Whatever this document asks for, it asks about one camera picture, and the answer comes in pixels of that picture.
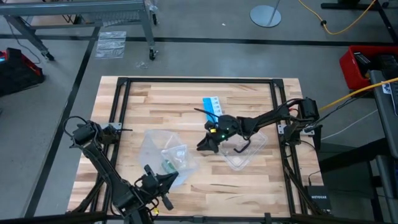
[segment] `caster wheel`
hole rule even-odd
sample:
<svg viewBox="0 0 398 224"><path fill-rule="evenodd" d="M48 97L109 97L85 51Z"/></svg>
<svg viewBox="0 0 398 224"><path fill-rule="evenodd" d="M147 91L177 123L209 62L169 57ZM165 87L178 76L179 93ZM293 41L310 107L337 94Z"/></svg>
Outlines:
<svg viewBox="0 0 398 224"><path fill-rule="evenodd" d="M150 49L149 50L149 59L150 60L155 60L156 54L157 54L157 50Z"/></svg>
<svg viewBox="0 0 398 224"><path fill-rule="evenodd" d="M388 7L389 4L390 4L389 2L384 2L383 4L381 4L381 7L385 9Z"/></svg>
<svg viewBox="0 0 398 224"><path fill-rule="evenodd" d="M154 22L154 25L157 25L157 17L156 14L152 14L152 21Z"/></svg>
<svg viewBox="0 0 398 224"><path fill-rule="evenodd" d="M54 56L51 55L50 53L47 54L42 54L46 59L48 59L49 61L54 61Z"/></svg>

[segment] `stand base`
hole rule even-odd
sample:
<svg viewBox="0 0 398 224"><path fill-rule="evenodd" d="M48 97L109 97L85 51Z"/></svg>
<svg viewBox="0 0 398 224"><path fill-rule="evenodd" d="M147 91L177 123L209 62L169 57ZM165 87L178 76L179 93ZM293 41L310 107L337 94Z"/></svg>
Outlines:
<svg viewBox="0 0 398 224"><path fill-rule="evenodd" d="M273 12L274 8L271 6L256 6L250 11L250 19L261 27L274 27L280 23L282 17L279 11L276 10L274 17L269 22Z"/></svg>

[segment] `transparent plastic lid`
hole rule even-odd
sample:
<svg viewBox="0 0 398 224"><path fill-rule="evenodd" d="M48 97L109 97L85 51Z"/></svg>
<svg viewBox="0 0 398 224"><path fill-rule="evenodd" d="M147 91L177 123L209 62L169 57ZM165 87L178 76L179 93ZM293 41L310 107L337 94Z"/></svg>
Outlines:
<svg viewBox="0 0 398 224"><path fill-rule="evenodd" d="M250 145L243 152L238 153L248 143L242 136L235 134L227 141L220 144L220 154L224 160L233 170L241 170L252 159L253 155L258 153L258 150L264 148L267 144L268 138L262 132L257 132L250 137Z"/></svg>

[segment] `concrete floor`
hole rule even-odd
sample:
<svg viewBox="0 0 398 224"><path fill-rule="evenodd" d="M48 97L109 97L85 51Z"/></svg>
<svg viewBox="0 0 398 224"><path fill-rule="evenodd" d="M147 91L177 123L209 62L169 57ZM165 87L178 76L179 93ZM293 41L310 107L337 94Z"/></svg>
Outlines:
<svg viewBox="0 0 398 224"><path fill-rule="evenodd" d="M330 30L341 30L356 19L361 11L321 10L320 2L305 1L328 20ZM266 29L253 24L249 11L258 4L273 5L270 0L167 0L159 1L160 24L154 27L156 37L207 37L229 39L332 40L391 42L377 12L369 12L358 25L342 35L327 35L319 20L297 1L282 1L282 22ZM386 10L398 30L397 9ZM9 28L0 20L2 34ZM138 26L109 27L104 30L127 31L130 37L142 36ZM91 35L92 28L38 30L41 35ZM38 51L26 40L21 43ZM40 66L46 81L36 88L0 98L0 219L21 216L43 158L52 142L66 99L76 77L87 41L45 40L56 62L42 59ZM15 40L0 40L1 49L19 48ZM103 75L193 76L193 77L278 77L299 78L304 96L317 100L318 106L346 95L348 89L338 60L347 47L311 47L294 45L246 45L205 43L157 43L159 56L148 60L144 42L128 42L121 59L96 60L92 55L74 104L72 115L89 118L96 91ZM35 58L22 50L32 60ZM137 68L145 62L148 68ZM374 111L374 100L360 99L326 119L323 136L333 134L358 118ZM360 146L383 137L379 117L371 115L343 134L326 142ZM69 149L63 138L45 186L37 215L63 213L66 210L80 152ZM331 189L359 189L368 192L361 167L350 167L323 176ZM341 191L331 191L334 213L339 217L373 218L369 199Z"/></svg>

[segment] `wooden table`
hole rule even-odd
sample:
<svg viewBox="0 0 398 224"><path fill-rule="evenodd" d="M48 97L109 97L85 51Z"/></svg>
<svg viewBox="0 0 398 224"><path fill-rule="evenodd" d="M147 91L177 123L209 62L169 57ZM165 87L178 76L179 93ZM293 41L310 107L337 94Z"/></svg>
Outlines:
<svg viewBox="0 0 398 224"><path fill-rule="evenodd" d="M117 79L102 77L91 120L108 122ZM285 78L284 84L287 99L302 97L298 79ZM233 171L221 155L196 151L197 143L205 136L203 125L206 118L193 108L203 108L203 97L218 96L224 114L258 116L272 110L269 85L155 82L131 85L124 128L134 131L122 134L116 164L121 177L133 183L142 175L139 151L144 131L148 129L168 129L178 133L200 166L183 186L170 192L173 210L166 210L160 203L160 215L263 217L265 212L269 212L272 217L290 216L275 124L261 129L268 137L268 143L241 171ZM302 140L313 144L309 137L302 137ZM306 184L308 175L319 170L317 154L308 144L297 146L297 154L303 183ZM91 190L96 175L95 168L82 155L69 210L77 207ZM323 185L320 173L312 175L311 181L313 185ZM296 211L299 212L298 193L292 186ZM102 207L103 194L102 191L98 208Z"/></svg>

